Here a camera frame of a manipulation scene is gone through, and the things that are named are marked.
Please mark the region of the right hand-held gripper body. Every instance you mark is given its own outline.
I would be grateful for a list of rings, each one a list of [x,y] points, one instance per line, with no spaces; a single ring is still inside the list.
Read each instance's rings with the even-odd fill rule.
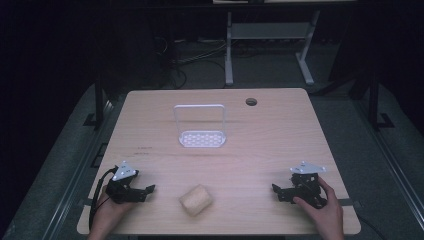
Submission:
[[[321,209],[327,200],[321,197],[321,187],[318,181],[319,173],[326,171],[323,166],[318,166],[302,161],[298,166],[290,169],[291,182],[296,190],[295,196],[300,197],[316,209]]]

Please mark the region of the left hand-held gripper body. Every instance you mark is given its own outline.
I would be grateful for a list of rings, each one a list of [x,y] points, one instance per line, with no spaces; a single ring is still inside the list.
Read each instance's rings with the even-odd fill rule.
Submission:
[[[144,190],[135,189],[130,186],[138,174],[138,170],[131,167],[126,161],[123,161],[107,184],[107,195],[117,204],[136,202],[137,196],[147,196]]]

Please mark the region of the beige sponge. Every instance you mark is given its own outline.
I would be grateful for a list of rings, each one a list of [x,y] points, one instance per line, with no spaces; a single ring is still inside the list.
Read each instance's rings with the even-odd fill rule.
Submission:
[[[213,198],[203,185],[197,185],[181,196],[179,202],[190,216],[196,216],[213,202]]]

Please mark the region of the clear plastic container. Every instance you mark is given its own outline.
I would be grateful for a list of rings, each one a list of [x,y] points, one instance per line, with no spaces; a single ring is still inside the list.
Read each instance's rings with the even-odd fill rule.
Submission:
[[[222,104],[173,107],[178,140],[185,148],[219,148],[226,142],[226,108]]]

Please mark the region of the person's left hand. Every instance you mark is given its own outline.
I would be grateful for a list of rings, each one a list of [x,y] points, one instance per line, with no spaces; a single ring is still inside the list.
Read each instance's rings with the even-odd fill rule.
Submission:
[[[97,211],[94,215],[91,232],[111,233],[121,219],[135,206],[134,203],[117,204],[109,198],[105,188],[99,197]]]

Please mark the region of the person's right hand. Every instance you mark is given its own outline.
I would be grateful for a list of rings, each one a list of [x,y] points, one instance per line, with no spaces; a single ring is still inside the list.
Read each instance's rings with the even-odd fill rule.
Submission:
[[[327,196],[327,205],[325,207],[315,209],[300,197],[294,197],[293,200],[313,220],[320,234],[343,233],[343,209],[339,204],[335,191],[321,177],[318,178],[318,182]]]

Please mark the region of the white metal stand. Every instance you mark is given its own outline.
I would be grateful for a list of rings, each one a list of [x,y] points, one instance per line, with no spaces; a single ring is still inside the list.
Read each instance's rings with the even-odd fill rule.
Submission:
[[[313,85],[314,79],[306,62],[320,11],[312,14],[309,22],[290,23],[239,23],[232,20],[232,13],[227,13],[225,80],[234,84],[232,64],[232,43],[236,40],[304,40],[304,46],[296,53],[296,60],[307,85]]]

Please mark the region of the aluminium floor rail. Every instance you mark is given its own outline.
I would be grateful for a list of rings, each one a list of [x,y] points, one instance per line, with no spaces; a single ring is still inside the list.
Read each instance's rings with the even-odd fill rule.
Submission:
[[[106,128],[114,106],[107,100],[101,106],[105,120],[96,126],[96,113],[91,103],[80,102],[69,119],[69,123],[54,145],[49,165],[48,177],[60,184],[59,190],[50,188],[50,193],[58,197],[57,204],[48,219],[48,225],[42,234],[42,240],[59,240],[60,234],[66,234],[66,222],[71,222],[70,232],[78,235],[76,224],[84,206],[78,201],[87,200],[94,180],[90,166],[96,159],[97,151],[106,142]]]
[[[414,187],[407,178],[407,175],[401,168],[398,159],[396,158],[393,151],[389,148],[386,139],[382,135],[381,127],[374,126],[371,123],[367,115],[368,110],[360,102],[354,102],[353,105],[355,109],[359,112],[361,119],[364,121],[367,131],[370,133],[371,137],[380,149],[380,152],[384,156],[385,162],[388,166],[391,175],[394,178],[394,181],[398,185],[398,188],[402,193],[418,225],[424,232],[424,202],[419,198]]]

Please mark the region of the black metal post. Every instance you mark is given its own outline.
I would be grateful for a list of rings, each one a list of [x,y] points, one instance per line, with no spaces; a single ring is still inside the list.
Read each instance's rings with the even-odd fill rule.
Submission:
[[[103,113],[103,90],[102,90],[102,80],[98,76],[94,83],[95,91],[95,112],[87,115],[84,126],[93,126],[94,130],[98,130],[103,122],[104,113]]]
[[[381,128],[393,128],[394,124],[386,113],[378,112],[379,81],[372,70],[369,77],[368,122],[375,131]]]

